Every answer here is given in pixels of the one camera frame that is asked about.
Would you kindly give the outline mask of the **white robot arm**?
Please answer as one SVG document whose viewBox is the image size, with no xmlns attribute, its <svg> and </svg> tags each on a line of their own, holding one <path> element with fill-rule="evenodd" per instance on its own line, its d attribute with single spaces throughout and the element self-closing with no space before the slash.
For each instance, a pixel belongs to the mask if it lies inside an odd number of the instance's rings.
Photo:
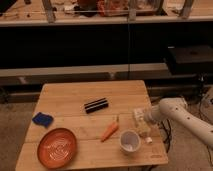
<svg viewBox="0 0 213 171">
<path fill-rule="evenodd" d="M 184 98 L 163 98 L 144 114 L 144 120 L 156 124 L 172 119 L 196 136 L 202 143 L 213 149 L 213 125 L 195 117 L 187 111 Z"/>
</svg>

